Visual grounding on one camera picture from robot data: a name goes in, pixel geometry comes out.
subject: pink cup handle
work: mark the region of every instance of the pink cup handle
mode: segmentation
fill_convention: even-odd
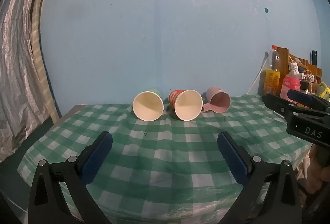
[[[203,112],[206,112],[206,111],[209,111],[209,110],[211,110],[211,104],[207,103],[207,104],[203,105],[201,112],[203,113]]]

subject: yellow label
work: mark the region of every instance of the yellow label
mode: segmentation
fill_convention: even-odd
[[[279,84],[279,71],[274,71],[268,68],[266,70],[265,83],[264,83],[264,93],[276,94],[276,90]]]

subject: human hand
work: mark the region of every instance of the human hand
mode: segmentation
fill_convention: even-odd
[[[317,146],[313,145],[309,153],[311,159],[307,169],[307,180],[305,189],[308,193],[314,194],[322,187],[323,181],[330,182],[330,166],[322,167],[317,161]]]

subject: tablecloth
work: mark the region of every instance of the tablecloth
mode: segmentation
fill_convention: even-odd
[[[233,97],[227,112],[205,112],[189,122],[179,120],[167,103],[165,108],[158,120],[145,122],[130,104],[87,105],[30,147],[18,172],[31,186],[40,160],[65,161],[109,131],[113,148],[87,189],[113,223],[215,223],[242,189],[218,150],[222,130],[250,155],[274,163],[288,159],[293,167],[311,146],[286,133],[285,121],[257,95]]]

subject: pink cup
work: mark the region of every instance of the pink cup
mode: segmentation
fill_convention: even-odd
[[[220,87],[213,86],[206,91],[207,104],[203,105],[202,111],[212,110],[215,113],[223,113],[230,107],[230,96]]]

